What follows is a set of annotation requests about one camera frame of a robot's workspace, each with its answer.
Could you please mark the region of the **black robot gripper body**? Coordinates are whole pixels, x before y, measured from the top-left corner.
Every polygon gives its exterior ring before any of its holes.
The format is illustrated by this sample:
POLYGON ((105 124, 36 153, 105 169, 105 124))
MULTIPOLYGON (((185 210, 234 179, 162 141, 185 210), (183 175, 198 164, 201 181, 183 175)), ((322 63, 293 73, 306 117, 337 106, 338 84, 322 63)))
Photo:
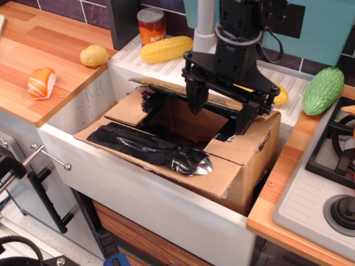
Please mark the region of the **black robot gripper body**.
POLYGON ((218 42, 215 54, 188 51, 182 76, 194 76, 213 90, 242 104, 253 101, 259 111, 271 111, 280 88, 262 75, 256 65, 256 46, 218 42))

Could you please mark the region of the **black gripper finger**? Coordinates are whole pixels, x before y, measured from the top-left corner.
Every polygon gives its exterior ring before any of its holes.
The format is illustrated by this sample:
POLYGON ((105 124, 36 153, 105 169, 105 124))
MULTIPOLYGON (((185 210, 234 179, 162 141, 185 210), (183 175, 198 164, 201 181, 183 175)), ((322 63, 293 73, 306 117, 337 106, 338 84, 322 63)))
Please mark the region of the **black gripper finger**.
POLYGON ((249 101, 243 104, 242 109, 236 119, 235 135, 244 135, 253 121, 257 118, 260 104, 249 101))
POLYGON ((198 81, 194 76, 188 75, 186 81, 186 97, 190 111, 197 115, 208 99, 208 88, 205 83, 198 81))

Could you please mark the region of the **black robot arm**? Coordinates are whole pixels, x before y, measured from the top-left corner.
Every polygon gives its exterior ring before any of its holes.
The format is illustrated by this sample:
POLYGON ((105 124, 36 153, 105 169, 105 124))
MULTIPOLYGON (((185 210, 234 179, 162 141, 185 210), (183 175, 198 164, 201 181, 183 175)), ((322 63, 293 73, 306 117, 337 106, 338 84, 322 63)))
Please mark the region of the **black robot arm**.
POLYGON ((264 32, 276 31, 293 38, 301 35, 305 6, 288 1, 223 1, 215 27, 215 54, 185 52, 182 76, 190 111, 198 114, 205 107, 209 90, 242 103, 236 117, 235 134, 243 135, 258 116, 270 114, 280 88, 257 68, 257 59, 269 59, 262 49, 264 32))

